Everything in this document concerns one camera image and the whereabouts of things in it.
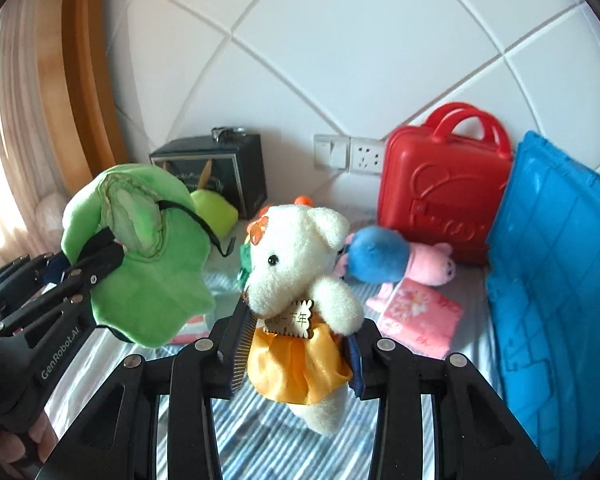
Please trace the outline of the person's left hand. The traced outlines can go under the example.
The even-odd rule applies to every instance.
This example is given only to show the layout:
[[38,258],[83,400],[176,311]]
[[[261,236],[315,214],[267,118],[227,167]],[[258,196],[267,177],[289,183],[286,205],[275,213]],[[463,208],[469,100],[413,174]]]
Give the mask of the person's left hand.
[[[56,432],[45,412],[42,412],[38,420],[29,428],[27,435],[36,446],[33,455],[44,464],[58,442]],[[0,429],[0,464],[10,478],[35,478],[35,474],[22,472],[15,466],[15,463],[23,460],[27,454],[26,446],[20,437]]]

